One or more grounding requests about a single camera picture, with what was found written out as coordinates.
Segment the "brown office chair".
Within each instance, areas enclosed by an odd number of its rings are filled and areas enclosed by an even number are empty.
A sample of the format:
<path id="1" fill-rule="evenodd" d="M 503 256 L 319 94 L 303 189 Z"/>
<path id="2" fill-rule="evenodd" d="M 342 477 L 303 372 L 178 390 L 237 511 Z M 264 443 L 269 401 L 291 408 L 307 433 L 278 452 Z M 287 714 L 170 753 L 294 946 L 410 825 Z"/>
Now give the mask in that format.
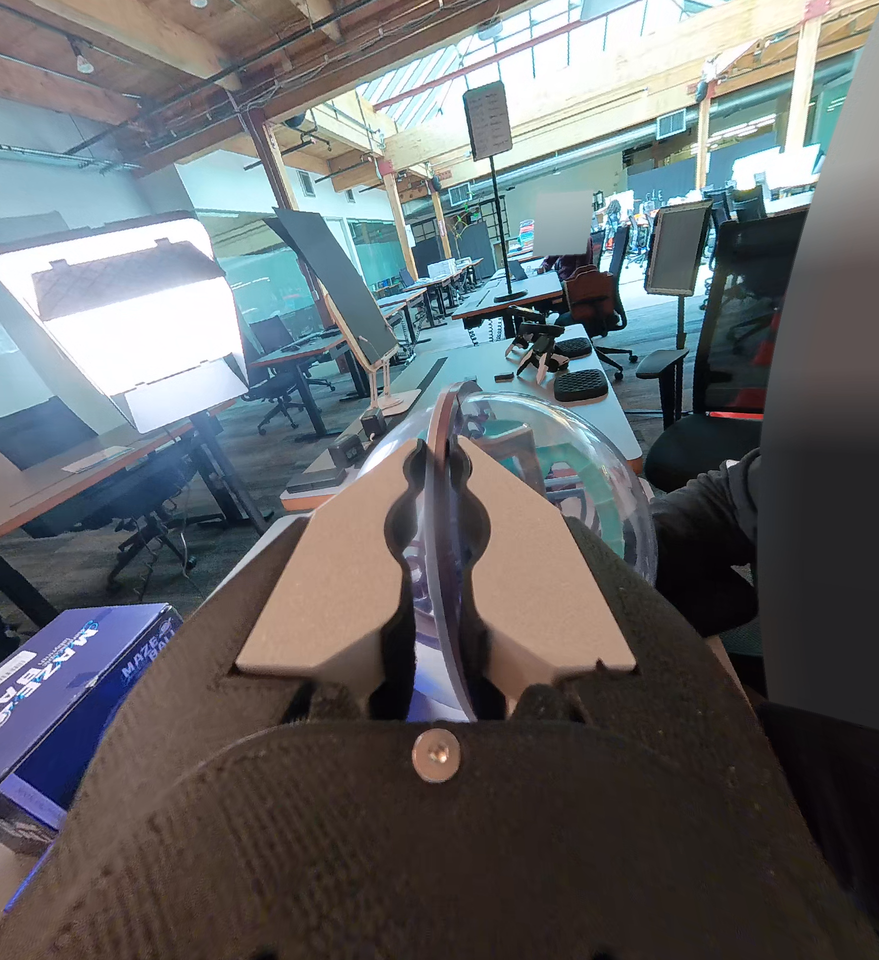
<path id="1" fill-rule="evenodd" d="M 562 282 L 562 288 L 568 323 L 582 326 L 591 342 L 625 330 L 627 319 L 612 273 L 581 267 Z"/>

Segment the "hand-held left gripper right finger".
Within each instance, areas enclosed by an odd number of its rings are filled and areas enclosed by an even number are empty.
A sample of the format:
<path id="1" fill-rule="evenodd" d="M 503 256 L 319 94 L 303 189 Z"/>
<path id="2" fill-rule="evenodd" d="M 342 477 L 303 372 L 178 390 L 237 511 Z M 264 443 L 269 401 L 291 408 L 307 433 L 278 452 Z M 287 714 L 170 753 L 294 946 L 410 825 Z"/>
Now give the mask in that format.
<path id="1" fill-rule="evenodd" d="M 460 593 L 451 639 L 474 714 L 638 661 L 567 517 L 477 441 L 449 444 Z"/>

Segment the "grey screen on stand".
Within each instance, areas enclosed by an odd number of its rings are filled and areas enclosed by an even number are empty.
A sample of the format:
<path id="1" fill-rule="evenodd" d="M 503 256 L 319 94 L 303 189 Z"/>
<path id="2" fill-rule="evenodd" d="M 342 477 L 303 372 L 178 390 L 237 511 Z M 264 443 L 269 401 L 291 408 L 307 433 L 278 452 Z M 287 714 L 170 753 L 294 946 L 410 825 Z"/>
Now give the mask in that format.
<path id="1" fill-rule="evenodd" d="M 653 218 L 643 288 L 651 296 L 676 299 L 675 356 L 653 375 L 660 383 L 664 427 L 683 415 L 686 300 L 695 293 L 711 210 L 711 200 L 702 199 L 663 207 Z"/>

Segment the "person's right forearm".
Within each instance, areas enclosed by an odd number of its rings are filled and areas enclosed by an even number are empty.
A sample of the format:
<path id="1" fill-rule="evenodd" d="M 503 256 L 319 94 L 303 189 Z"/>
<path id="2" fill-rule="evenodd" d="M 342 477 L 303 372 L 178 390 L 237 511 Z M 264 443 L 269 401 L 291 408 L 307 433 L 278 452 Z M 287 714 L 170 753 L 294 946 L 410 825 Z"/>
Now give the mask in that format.
<path id="1" fill-rule="evenodd" d="M 760 465 L 756 448 L 649 505 L 656 588 L 705 639 L 758 615 Z"/>

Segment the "dark blue cardboard box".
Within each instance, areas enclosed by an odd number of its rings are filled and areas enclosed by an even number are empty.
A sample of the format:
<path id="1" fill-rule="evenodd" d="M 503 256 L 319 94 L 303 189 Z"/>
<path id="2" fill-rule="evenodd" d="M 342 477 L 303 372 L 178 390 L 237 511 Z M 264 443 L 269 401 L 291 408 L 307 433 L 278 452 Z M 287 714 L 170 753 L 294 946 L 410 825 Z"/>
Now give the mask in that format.
<path id="1" fill-rule="evenodd" d="M 53 842 L 130 690 L 182 626 L 168 604 L 63 611 L 0 664 L 0 843 Z"/>

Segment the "clear maze ball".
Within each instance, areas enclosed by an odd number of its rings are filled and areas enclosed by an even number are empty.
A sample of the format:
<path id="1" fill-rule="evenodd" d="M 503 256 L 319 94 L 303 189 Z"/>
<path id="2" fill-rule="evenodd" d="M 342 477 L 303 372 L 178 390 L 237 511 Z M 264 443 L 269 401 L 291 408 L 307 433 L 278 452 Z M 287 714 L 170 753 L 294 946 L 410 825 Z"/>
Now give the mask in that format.
<path id="1" fill-rule="evenodd" d="M 432 407 L 414 413 L 371 451 L 360 476 L 402 443 L 426 444 L 417 527 L 404 552 L 416 626 L 415 679 L 409 719 L 474 720 L 470 694 L 453 652 L 460 566 L 452 556 L 455 508 L 449 484 L 449 445 L 469 438 L 567 518 L 579 550 L 603 545 L 649 583 L 658 549 L 649 496 L 615 445 L 576 411 L 515 392 L 483 391 L 462 383 L 443 390 Z"/>

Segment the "black mesh office chair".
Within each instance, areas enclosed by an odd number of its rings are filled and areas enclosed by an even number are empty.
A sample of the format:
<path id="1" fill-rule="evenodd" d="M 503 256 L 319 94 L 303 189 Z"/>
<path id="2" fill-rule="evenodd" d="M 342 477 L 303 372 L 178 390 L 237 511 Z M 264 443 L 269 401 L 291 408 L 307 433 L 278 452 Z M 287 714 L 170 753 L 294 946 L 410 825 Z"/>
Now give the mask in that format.
<path id="1" fill-rule="evenodd" d="M 681 385 L 687 349 L 660 349 L 636 370 L 657 382 L 663 430 L 644 474 L 664 493 L 758 450 L 782 308 L 809 205 L 723 223 L 699 332 L 691 408 Z"/>

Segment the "bright studio light panel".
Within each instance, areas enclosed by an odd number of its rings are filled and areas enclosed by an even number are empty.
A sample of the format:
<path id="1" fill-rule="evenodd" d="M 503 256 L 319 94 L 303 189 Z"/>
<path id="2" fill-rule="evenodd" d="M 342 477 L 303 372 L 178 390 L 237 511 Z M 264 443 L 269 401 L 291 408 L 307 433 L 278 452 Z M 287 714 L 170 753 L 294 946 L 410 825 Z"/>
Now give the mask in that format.
<path id="1" fill-rule="evenodd" d="M 1 244 L 0 282 L 140 434 L 249 389 L 233 293 L 191 212 Z"/>

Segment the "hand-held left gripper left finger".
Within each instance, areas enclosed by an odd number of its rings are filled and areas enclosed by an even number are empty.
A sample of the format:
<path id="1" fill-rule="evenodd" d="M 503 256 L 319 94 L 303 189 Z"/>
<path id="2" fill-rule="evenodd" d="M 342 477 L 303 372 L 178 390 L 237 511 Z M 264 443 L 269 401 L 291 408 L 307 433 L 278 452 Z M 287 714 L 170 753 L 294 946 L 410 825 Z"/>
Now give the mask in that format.
<path id="1" fill-rule="evenodd" d="M 371 718 L 409 714 L 417 627 L 404 552 L 426 443 L 402 442 L 307 520 L 235 660 L 242 674 L 338 685 Z"/>

